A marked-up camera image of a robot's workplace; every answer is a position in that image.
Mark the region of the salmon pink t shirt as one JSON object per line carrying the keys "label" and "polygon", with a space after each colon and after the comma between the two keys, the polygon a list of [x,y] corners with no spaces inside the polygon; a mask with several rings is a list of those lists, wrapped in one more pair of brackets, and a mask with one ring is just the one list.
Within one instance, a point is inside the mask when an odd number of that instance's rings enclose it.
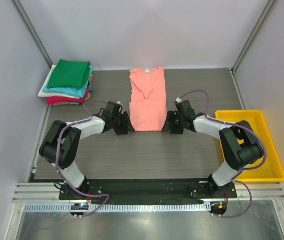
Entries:
{"label": "salmon pink t shirt", "polygon": [[130,70],[130,122],[136,132],[160,132],[167,116],[165,70]]}

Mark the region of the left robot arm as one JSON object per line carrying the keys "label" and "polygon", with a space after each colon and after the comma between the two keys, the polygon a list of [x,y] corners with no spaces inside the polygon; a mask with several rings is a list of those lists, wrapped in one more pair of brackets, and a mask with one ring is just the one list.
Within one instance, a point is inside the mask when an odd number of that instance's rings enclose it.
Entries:
{"label": "left robot arm", "polygon": [[40,145],[39,155],[55,168],[77,200],[106,196],[89,195],[87,179],[77,167],[75,157],[81,140],[110,130],[118,136],[135,131],[128,113],[118,102],[107,102],[99,113],[90,114],[86,119],[69,123],[54,121]]}

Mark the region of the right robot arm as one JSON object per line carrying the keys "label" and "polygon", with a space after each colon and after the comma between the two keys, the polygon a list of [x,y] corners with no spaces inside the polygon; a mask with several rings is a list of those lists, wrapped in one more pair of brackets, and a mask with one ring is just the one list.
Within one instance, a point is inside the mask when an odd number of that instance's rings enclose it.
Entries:
{"label": "right robot arm", "polygon": [[249,166],[262,159],[267,152],[261,138],[247,121],[221,121],[204,113],[196,113],[189,101],[176,101],[176,111],[168,111],[163,132],[181,135],[184,130],[205,134],[220,141],[224,163],[207,179],[207,193],[218,198]]}

